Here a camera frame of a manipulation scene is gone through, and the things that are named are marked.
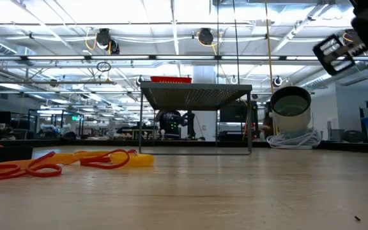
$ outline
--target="shelf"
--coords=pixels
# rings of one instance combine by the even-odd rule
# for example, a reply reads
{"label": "shelf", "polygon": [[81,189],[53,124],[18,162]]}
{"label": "shelf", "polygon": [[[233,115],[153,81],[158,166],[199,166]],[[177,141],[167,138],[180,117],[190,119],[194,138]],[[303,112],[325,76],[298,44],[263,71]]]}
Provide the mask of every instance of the shelf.
{"label": "shelf", "polygon": [[141,91],[154,109],[217,111],[250,93],[252,86],[142,82]]}

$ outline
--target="ceiling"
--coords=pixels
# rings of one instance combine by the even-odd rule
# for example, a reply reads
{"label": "ceiling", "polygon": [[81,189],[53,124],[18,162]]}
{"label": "ceiling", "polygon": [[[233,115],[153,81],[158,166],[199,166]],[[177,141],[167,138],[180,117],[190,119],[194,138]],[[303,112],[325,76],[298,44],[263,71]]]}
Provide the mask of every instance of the ceiling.
{"label": "ceiling", "polygon": [[[36,55],[107,55],[107,52],[94,46],[95,34],[100,28],[109,28],[110,34],[120,47],[121,55],[240,55],[267,56],[266,13],[264,1],[220,0],[0,0],[0,43],[14,50],[27,47]],[[275,56],[313,56],[312,48],[332,33],[341,33],[351,28],[354,17],[352,7],[346,0],[336,0],[336,4],[318,7],[318,0],[270,1],[270,47]],[[305,21],[308,15],[318,9],[312,21]],[[217,43],[215,51],[202,46],[197,33],[201,28],[211,29]],[[295,31],[286,42],[282,39]],[[109,61],[112,70],[109,79],[114,84],[86,84],[96,72],[96,61],[37,61],[34,65],[18,65],[16,62],[1,62],[0,69],[7,72],[6,81],[24,80],[26,69],[31,81],[80,81],[80,84],[25,86],[18,91],[136,91],[138,76],[144,80],[153,75],[193,76],[194,65],[213,65],[215,73],[230,84],[230,79],[240,76],[240,84],[251,84],[254,91],[267,92],[270,88],[270,68],[268,63],[241,62],[236,60],[217,64],[197,61]],[[322,70],[319,63],[274,62],[273,76],[295,81]],[[104,73],[94,81],[105,81]],[[0,90],[12,90],[1,87]],[[44,99],[56,95],[40,94]],[[103,101],[91,105],[111,105],[136,103],[134,96],[99,95]],[[63,95],[62,100],[80,102],[78,95]]]}

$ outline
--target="metal rack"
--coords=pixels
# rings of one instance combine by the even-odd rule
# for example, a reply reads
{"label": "metal rack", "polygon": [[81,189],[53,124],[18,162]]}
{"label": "metal rack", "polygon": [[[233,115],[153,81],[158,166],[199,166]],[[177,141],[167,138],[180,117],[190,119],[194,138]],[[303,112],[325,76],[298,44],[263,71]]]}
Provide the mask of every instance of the metal rack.
{"label": "metal rack", "polygon": [[[142,82],[140,94],[140,120],[142,121],[143,97],[155,110],[217,111],[227,104],[247,95],[248,119],[250,115],[251,85],[227,84],[178,84]],[[139,138],[141,153],[142,138]],[[248,129],[248,153],[252,153],[252,132]]]}

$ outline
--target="table surface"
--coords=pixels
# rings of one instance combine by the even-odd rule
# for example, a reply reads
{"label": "table surface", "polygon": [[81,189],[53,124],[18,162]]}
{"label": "table surface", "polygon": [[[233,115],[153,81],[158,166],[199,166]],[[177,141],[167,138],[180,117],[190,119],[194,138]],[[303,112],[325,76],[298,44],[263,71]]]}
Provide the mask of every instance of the table surface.
{"label": "table surface", "polygon": [[[34,157],[111,149],[36,148]],[[147,168],[65,165],[55,178],[0,181],[0,229],[368,229],[368,154],[254,148],[156,156]]]}
{"label": "table surface", "polygon": [[250,93],[252,86],[142,82],[141,90],[154,109],[217,111]]}

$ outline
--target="red tray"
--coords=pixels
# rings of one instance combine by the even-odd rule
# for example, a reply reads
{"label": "red tray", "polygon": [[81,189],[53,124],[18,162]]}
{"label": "red tray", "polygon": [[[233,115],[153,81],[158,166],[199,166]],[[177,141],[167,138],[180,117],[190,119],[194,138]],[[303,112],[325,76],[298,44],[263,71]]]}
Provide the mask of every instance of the red tray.
{"label": "red tray", "polygon": [[152,82],[158,83],[191,83],[191,77],[150,77]]}

